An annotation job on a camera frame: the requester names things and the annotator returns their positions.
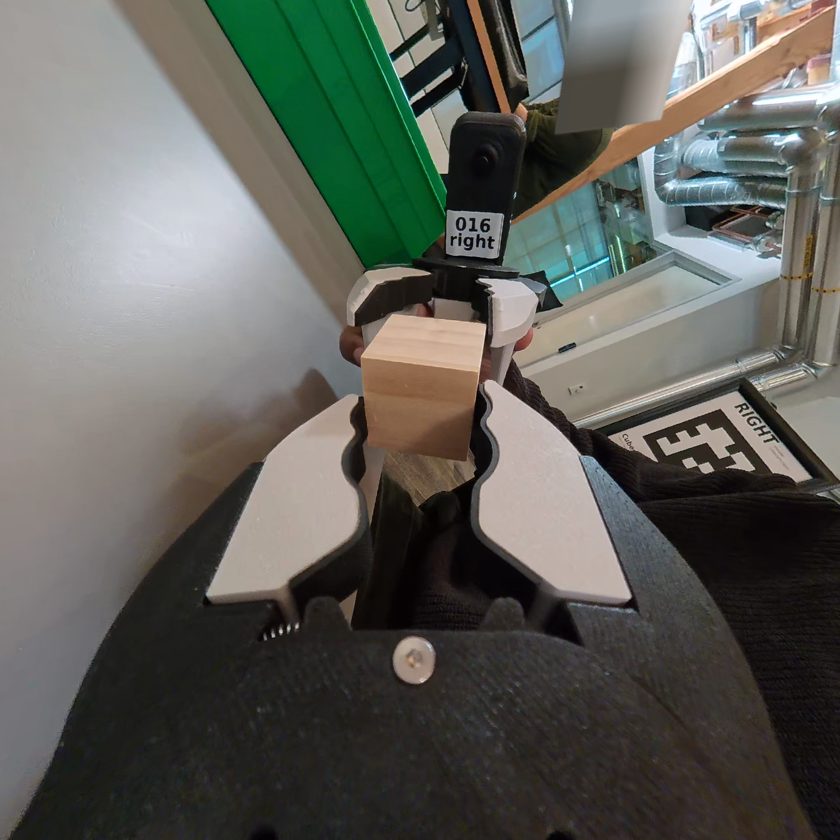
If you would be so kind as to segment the green plastic bin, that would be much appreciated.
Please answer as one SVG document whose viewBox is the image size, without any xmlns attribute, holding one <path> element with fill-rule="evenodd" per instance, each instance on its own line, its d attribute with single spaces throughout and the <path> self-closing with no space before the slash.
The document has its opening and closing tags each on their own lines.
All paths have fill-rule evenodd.
<svg viewBox="0 0 840 840">
<path fill-rule="evenodd" d="M 206 5 L 363 266 L 420 257 L 445 186 L 367 3 Z"/>
</svg>

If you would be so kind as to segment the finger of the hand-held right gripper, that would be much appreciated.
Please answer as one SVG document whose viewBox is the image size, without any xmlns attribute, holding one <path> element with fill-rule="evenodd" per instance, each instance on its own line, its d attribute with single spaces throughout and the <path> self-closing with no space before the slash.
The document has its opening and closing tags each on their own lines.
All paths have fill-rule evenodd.
<svg viewBox="0 0 840 840">
<path fill-rule="evenodd" d="M 540 304 L 540 284 L 528 277 L 479 277 L 482 292 L 478 303 L 486 304 L 481 317 L 486 324 L 489 354 L 488 378 L 504 384 L 516 344 L 532 328 Z"/>
<path fill-rule="evenodd" d="M 425 270 L 410 266 L 375 266 L 363 273 L 350 291 L 347 300 L 347 325 L 362 327 L 366 350 L 369 343 L 382 330 L 387 320 L 395 314 L 431 319 L 435 305 L 428 295 L 421 292 L 431 289 L 432 277 Z M 360 422 L 365 423 L 367 438 L 364 442 L 365 473 L 360 482 L 367 507 L 383 509 L 385 490 L 383 482 L 389 478 L 387 466 L 394 458 L 401 459 L 403 451 L 391 443 L 382 444 L 366 414 L 368 399 L 360 397 Z"/>
</svg>

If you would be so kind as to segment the wooden beam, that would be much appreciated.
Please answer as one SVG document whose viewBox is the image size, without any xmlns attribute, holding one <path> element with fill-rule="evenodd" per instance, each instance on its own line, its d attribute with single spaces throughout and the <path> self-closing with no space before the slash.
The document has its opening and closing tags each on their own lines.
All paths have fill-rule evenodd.
<svg viewBox="0 0 840 840">
<path fill-rule="evenodd" d="M 522 223 L 669 136 L 739 98 L 758 92 L 773 79 L 783 77 L 814 56 L 827 52 L 833 44 L 834 15 L 834 8 L 827 8 L 796 27 L 768 38 L 748 54 L 667 100 L 660 120 L 616 130 L 603 153 L 591 165 L 516 217 L 514 223 Z"/>
</svg>

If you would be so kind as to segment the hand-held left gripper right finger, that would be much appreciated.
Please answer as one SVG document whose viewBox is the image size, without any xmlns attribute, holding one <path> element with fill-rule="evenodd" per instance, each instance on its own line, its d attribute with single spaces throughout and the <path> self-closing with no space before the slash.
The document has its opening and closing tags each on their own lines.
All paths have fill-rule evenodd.
<svg viewBox="0 0 840 840">
<path fill-rule="evenodd" d="M 469 523 L 490 571 L 512 587 L 527 623 L 547 631 L 562 604 L 632 601 L 581 455 L 569 439 L 495 381 L 479 385 L 470 438 L 476 464 Z"/>
</svg>

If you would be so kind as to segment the person's right forearm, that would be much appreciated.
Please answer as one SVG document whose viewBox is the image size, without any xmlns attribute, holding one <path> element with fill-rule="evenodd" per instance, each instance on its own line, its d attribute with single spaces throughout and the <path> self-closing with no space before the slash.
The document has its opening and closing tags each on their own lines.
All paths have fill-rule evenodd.
<svg viewBox="0 0 840 840">
<path fill-rule="evenodd" d="M 801 490 L 792 478 L 736 469 L 702 475 L 660 465 L 573 425 L 515 362 L 504 386 L 557 427 L 580 455 L 604 468 L 686 560 L 744 548 L 784 564 L 838 573 L 838 505 Z"/>
</svg>

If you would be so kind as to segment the wooden top table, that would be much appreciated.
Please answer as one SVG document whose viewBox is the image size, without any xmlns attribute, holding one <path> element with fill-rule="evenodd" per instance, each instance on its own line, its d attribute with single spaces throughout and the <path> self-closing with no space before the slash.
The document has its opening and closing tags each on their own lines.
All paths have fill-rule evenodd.
<svg viewBox="0 0 840 840">
<path fill-rule="evenodd" d="M 457 91 L 469 111 L 515 112 L 529 95 L 526 64 L 510 2 L 431 1 L 425 26 L 390 53 L 392 62 L 423 39 L 441 40 L 400 79 L 416 116 Z"/>
</svg>

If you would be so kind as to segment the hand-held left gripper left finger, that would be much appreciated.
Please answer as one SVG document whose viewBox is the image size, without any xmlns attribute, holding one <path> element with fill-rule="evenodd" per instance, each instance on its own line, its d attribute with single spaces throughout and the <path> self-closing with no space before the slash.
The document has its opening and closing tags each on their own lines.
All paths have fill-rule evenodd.
<svg viewBox="0 0 840 840">
<path fill-rule="evenodd" d="M 269 453 L 206 591 L 210 603 L 274 602 L 288 630 L 327 595 L 352 622 L 372 562 L 366 439 L 363 399 L 348 395 Z"/>
</svg>

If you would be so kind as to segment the silver ventilation ducts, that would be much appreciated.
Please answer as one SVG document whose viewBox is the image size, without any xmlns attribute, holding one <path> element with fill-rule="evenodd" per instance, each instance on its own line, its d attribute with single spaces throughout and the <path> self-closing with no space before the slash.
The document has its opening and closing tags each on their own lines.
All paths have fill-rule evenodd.
<svg viewBox="0 0 840 840">
<path fill-rule="evenodd" d="M 838 363 L 838 83 L 739 99 L 654 148 L 666 205 L 783 212 L 782 347 L 761 392 L 815 381 Z"/>
</svg>

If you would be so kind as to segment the framed marker poster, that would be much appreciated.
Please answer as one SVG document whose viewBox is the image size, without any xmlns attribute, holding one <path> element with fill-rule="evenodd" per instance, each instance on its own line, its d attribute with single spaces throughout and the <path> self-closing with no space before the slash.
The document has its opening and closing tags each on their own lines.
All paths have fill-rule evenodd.
<svg viewBox="0 0 840 840">
<path fill-rule="evenodd" d="M 775 474 L 812 492 L 839 486 L 838 477 L 747 379 L 650 407 L 596 430 L 656 463 L 697 474 Z"/>
</svg>

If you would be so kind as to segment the small wooden cube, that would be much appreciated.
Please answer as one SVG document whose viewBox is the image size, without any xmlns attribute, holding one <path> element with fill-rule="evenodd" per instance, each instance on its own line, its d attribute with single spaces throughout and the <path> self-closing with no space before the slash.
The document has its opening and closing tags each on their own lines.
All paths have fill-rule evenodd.
<svg viewBox="0 0 840 840">
<path fill-rule="evenodd" d="M 466 461 L 486 332 L 481 322 L 391 315 L 360 361 L 368 443 Z"/>
</svg>

